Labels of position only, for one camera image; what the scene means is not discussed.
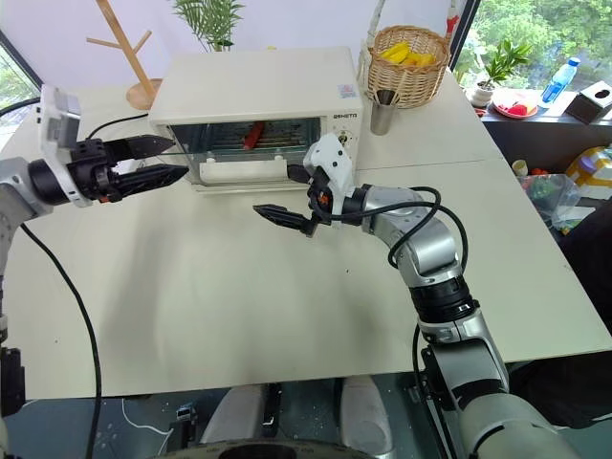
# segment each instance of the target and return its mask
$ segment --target potted plant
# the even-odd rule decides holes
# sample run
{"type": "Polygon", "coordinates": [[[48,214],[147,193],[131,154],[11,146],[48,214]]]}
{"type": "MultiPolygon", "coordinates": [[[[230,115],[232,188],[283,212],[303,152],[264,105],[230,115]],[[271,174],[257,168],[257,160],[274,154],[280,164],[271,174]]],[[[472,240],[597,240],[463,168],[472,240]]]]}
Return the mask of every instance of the potted plant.
{"type": "Polygon", "coordinates": [[[235,0],[174,0],[174,11],[189,25],[207,52],[229,51],[231,30],[244,8],[235,0]]]}
{"type": "Polygon", "coordinates": [[[531,50],[531,45],[515,46],[510,40],[499,43],[490,62],[485,65],[485,71],[489,77],[478,82],[472,89],[468,97],[470,103],[474,107],[486,107],[491,102],[495,84],[513,75],[517,66],[527,64],[529,62],[527,55],[531,50]]]}

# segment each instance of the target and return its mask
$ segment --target wooden mug tree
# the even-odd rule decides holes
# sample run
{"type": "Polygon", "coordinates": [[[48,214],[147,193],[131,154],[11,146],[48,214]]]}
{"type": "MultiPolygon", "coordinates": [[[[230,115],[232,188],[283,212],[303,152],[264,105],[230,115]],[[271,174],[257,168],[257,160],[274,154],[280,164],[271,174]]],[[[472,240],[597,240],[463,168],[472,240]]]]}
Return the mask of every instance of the wooden mug tree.
{"type": "Polygon", "coordinates": [[[89,43],[95,43],[97,45],[108,46],[110,48],[119,48],[125,54],[127,61],[132,66],[132,70],[138,77],[140,83],[132,86],[125,95],[127,101],[130,105],[138,110],[148,110],[151,108],[153,104],[153,100],[155,100],[155,96],[157,95],[157,90],[162,84],[161,78],[153,78],[149,79],[144,69],[142,68],[141,63],[138,61],[136,57],[136,53],[142,48],[144,42],[151,36],[151,31],[146,31],[139,42],[136,44],[134,48],[130,45],[127,36],[125,36],[125,32],[121,28],[113,9],[111,8],[108,0],[96,0],[108,26],[111,28],[113,35],[117,39],[117,43],[111,43],[110,41],[98,40],[96,38],[87,38],[89,43]]]}

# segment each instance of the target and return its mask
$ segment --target plastic bag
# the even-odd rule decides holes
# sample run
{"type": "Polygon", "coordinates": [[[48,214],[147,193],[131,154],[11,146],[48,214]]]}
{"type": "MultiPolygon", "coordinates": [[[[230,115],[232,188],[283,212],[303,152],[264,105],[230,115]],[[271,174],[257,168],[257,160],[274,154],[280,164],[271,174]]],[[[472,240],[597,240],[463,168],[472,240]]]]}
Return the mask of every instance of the plastic bag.
{"type": "Polygon", "coordinates": [[[548,228],[560,230],[565,214],[580,200],[578,187],[565,174],[528,175],[518,181],[548,228]]]}

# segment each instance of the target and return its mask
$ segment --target toaster oven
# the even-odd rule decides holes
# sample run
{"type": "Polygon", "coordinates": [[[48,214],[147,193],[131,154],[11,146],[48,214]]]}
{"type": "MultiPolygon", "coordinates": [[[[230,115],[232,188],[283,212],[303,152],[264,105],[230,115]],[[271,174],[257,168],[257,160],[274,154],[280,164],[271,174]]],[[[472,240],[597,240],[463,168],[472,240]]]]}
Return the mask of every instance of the toaster oven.
{"type": "Polygon", "coordinates": [[[206,192],[303,187],[288,167],[330,132],[355,164],[361,118],[348,48],[182,55],[149,112],[177,144],[164,160],[206,192]]]}

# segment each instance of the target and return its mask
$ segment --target floor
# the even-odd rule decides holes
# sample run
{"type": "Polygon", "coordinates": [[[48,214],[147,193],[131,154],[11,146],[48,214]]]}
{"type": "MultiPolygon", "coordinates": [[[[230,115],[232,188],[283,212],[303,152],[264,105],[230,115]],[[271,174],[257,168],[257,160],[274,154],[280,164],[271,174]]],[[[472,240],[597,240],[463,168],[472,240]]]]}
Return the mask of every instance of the floor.
{"type": "MultiPolygon", "coordinates": [[[[411,375],[379,375],[374,377],[374,381],[389,415],[397,457],[437,458],[423,408],[410,389],[411,375]]],[[[277,436],[337,443],[337,388],[336,380],[283,383],[277,436]]],[[[133,423],[151,425],[164,431],[175,421],[176,409],[190,402],[195,403],[196,411],[205,423],[225,393],[226,390],[220,389],[129,399],[125,402],[125,411],[133,423]]],[[[25,459],[82,457],[92,409],[92,401],[84,399],[38,401],[24,406],[19,413],[6,419],[11,452],[25,459]]],[[[610,457],[612,420],[583,430],[565,429],[562,434],[583,459],[610,457]]],[[[161,434],[130,426],[123,418],[121,399],[104,400],[96,459],[155,456],[163,441],[161,434]]]]}

